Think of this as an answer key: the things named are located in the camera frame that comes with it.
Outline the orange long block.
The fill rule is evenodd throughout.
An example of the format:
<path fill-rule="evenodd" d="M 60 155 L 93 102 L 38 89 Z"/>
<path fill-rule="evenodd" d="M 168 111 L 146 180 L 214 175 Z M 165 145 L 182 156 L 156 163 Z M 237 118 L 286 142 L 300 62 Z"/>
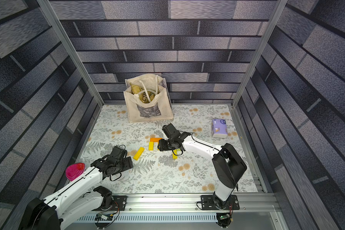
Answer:
<path fill-rule="evenodd" d="M 162 138 L 150 138 L 150 142 L 159 142 Z"/>

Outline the long yellow block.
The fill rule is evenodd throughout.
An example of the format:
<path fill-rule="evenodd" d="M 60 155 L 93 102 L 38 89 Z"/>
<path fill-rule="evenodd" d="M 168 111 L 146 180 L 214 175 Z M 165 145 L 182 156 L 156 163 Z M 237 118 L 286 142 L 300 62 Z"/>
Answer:
<path fill-rule="evenodd" d="M 145 149 L 143 147 L 140 147 L 138 151 L 136 152 L 136 154 L 133 156 L 133 159 L 137 161 L 142 155 L 142 153 L 144 152 L 144 150 Z"/>

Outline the small yellow block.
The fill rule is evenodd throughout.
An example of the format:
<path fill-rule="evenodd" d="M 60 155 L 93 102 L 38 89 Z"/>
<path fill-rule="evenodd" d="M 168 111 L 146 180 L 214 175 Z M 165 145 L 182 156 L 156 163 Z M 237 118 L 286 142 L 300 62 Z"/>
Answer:
<path fill-rule="evenodd" d="M 153 151 L 153 148 L 154 148 L 154 142 L 150 141 L 149 142 L 149 150 Z"/>

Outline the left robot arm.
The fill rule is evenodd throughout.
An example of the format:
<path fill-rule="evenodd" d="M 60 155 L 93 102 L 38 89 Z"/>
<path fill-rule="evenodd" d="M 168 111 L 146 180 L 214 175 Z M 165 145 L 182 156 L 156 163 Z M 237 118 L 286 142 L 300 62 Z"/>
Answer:
<path fill-rule="evenodd" d="M 110 154 L 94 161 L 83 174 L 59 191 L 29 202 L 19 229 L 64 230 L 92 210 L 110 210 L 118 206 L 112 192 L 98 184 L 131 168 L 133 162 L 125 146 L 114 146 Z"/>

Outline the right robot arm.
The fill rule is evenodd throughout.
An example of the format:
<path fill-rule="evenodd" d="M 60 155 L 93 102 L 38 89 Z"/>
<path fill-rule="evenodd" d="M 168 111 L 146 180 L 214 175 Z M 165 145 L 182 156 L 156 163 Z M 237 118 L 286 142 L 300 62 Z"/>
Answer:
<path fill-rule="evenodd" d="M 229 197 L 247 170 L 247 165 L 236 149 L 229 143 L 220 146 L 199 140 L 193 133 L 177 130 L 173 124 L 164 125 L 162 130 L 167 139 L 159 140 L 160 151 L 180 149 L 212 161 L 219 179 L 212 195 L 213 202 L 217 209 L 225 209 L 229 205 Z"/>

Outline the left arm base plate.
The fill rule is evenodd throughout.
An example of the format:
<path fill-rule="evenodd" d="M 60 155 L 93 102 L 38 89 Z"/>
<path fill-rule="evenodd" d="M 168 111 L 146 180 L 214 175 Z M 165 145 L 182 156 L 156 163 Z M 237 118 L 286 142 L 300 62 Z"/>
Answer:
<path fill-rule="evenodd" d="M 105 208 L 101 208 L 102 211 L 124 211 L 126 208 L 127 196 L 125 195 L 115 195 L 113 196 L 113 201 L 111 202 L 110 206 L 106 206 Z"/>

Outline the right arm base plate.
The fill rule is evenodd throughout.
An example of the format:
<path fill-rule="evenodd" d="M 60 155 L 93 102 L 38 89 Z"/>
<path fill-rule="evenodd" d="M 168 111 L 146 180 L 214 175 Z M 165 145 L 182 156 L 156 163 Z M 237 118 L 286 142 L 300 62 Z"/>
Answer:
<path fill-rule="evenodd" d="M 200 196 L 202 210 L 239 210 L 240 205 L 236 195 L 231 195 L 226 201 L 222 201 L 213 195 Z"/>

